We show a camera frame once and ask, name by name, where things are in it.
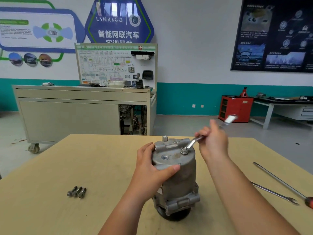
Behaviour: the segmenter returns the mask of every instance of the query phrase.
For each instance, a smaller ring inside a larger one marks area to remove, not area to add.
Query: blue hexagonal sign
[[[150,43],[154,36],[140,0],[95,0],[85,31],[92,43]]]

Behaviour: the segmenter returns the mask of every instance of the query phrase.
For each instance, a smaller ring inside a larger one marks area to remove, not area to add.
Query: forearm
[[[239,234],[299,235],[229,157],[211,157],[207,165],[217,192]]]
[[[126,191],[98,235],[136,235],[143,205]]]

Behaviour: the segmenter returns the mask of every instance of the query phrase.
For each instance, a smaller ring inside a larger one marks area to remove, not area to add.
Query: hand
[[[126,192],[142,203],[152,198],[161,184],[180,169],[180,165],[173,165],[164,170],[156,169],[151,163],[154,149],[154,144],[150,142],[137,151],[136,169]]]
[[[221,130],[215,120],[210,120],[211,128],[204,127],[195,137],[204,135],[206,138],[199,141],[200,153],[208,163],[210,157],[226,156],[228,157],[228,137],[224,130]]]

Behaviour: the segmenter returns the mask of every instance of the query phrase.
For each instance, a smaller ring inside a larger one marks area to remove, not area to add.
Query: gray metal compressor
[[[195,203],[200,201],[196,183],[196,158],[193,147],[186,150],[189,138],[175,139],[162,137],[155,143],[152,164],[158,170],[179,164],[180,170],[165,181],[154,195],[157,212],[165,219],[179,221],[185,218]]]

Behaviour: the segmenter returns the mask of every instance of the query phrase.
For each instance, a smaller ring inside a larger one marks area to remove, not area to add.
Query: black tabletop
[[[313,102],[304,102],[296,100],[278,100],[278,99],[268,99],[268,98],[257,98],[253,97],[255,101],[266,102],[272,104],[293,104],[293,105],[313,105]]]

